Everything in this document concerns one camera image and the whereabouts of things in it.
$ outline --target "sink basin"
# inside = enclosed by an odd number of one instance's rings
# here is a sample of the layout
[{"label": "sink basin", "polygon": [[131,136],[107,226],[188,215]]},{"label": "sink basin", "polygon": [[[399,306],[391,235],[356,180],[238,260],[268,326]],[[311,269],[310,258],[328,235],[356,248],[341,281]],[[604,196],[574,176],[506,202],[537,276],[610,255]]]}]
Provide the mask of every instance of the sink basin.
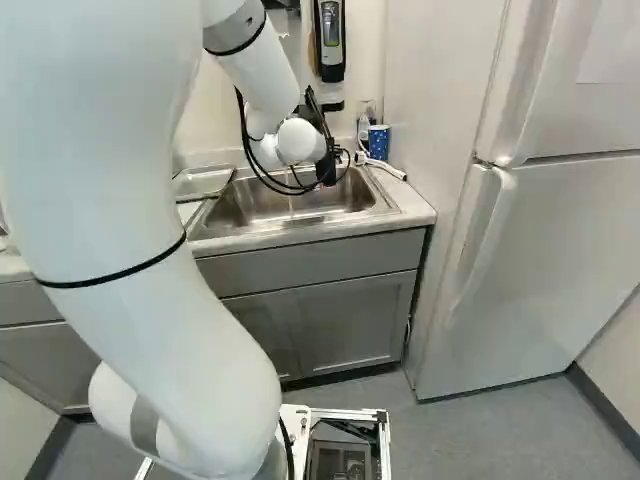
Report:
[{"label": "sink basin", "polygon": [[[313,168],[296,172],[304,185],[315,181]],[[337,173],[342,175],[344,168],[338,168]],[[322,225],[396,209],[373,178],[360,168],[349,169],[332,187],[320,186],[294,197],[268,189],[254,175],[247,172],[245,175],[242,178],[239,171],[239,178],[226,187],[220,198],[203,207],[193,222],[190,240]],[[272,176],[288,185],[297,185],[289,171]]]}]

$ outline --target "gray floor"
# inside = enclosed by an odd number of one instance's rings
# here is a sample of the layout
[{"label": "gray floor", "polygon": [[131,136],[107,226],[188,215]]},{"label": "gray floor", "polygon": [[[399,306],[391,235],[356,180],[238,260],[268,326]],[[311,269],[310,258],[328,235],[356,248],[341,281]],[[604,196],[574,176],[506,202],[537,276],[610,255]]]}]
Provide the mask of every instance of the gray floor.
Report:
[{"label": "gray floor", "polygon": [[[288,403],[391,412],[395,480],[626,480],[640,465],[565,378],[419,405],[401,372],[285,394]],[[141,458],[79,426],[49,480],[132,480]],[[150,480],[179,477],[154,469]]]}]

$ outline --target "black band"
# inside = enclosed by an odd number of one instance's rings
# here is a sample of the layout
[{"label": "black band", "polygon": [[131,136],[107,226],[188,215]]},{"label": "black band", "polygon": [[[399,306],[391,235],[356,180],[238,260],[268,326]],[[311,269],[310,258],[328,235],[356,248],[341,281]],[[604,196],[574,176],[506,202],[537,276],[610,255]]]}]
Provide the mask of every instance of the black band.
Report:
[{"label": "black band", "polygon": [[256,30],[256,33],[254,33],[253,36],[249,40],[244,42],[242,45],[239,45],[236,48],[232,48],[231,50],[225,50],[224,52],[214,52],[213,50],[209,50],[206,47],[205,47],[205,50],[209,52],[211,55],[215,55],[216,57],[228,57],[229,55],[235,55],[236,53],[241,52],[242,50],[247,48],[249,45],[251,45],[253,42],[255,42],[256,38],[258,38],[262,33],[262,30],[264,30],[264,26],[266,24],[267,24],[267,12],[264,13],[264,20],[262,20],[262,23],[260,24],[260,27],[258,28],[258,30]]},{"label": "black band", "polygon": [[96,285],[101,285],[103,283],[113,282],[114,280],[119,280],[124,277],[128,277],[133,275],[134,273],[141,272],[142,270],[146,270],[147,268],[155,265],[156,263],[160,263],[165,258],[171,256],[178,248],[182,246],[182,244],[187,240],[187,232],[183,231],[180,239],[170,246],[167,250],[162,252],[160,255],[153,257],[146,262],[139,263],[138,265],[134,265],[131,268],[127,268],[125,270],[121,270],[116,273],[110,273],[109,275],[105,275],[103,277],[90,278],[89,280],[80,280],[78,282],[50,282],[48,280],[42,280],[38,277],[35,277],[36,282],[38,282],[43,287],[47,288],[58,288],[58,289],[71,289],[71,288],[85,288],[85,287],[94,287]]}]

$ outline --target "cabinet door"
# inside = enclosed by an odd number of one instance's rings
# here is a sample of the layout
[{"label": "cabinet door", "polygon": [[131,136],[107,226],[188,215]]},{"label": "cabinet door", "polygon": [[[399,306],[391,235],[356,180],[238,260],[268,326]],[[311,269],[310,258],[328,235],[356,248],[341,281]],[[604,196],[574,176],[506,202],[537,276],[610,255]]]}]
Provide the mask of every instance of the cabinet door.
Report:
[{"label": "cabinet door", "polygon": [[2,375],[59,413],[86,407],[99,362],[64,322],[0,329]]},{"label": "cabinet door", "polygon": [[410,271],[291,290],[302,374],[400,360],[415,279]]},{"label": "cabinet door", "polygon": [[300,376],[287,319],[286,293],[276,292],[223,300],[225,306],[267,353],[281,380]]}]

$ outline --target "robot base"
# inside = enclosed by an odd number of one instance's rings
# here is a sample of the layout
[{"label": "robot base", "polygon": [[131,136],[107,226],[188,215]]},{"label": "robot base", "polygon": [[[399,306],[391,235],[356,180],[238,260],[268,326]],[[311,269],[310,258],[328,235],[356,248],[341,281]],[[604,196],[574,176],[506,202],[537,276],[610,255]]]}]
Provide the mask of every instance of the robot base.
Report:
[{"label": "robot base", "polygon": [[[333,410],[284,404],[294,480],[391,480],[391,423],[386,410]],[[278,429],[276,438],[282,442]],[[153,480],[145,458],[134,480]]]}]

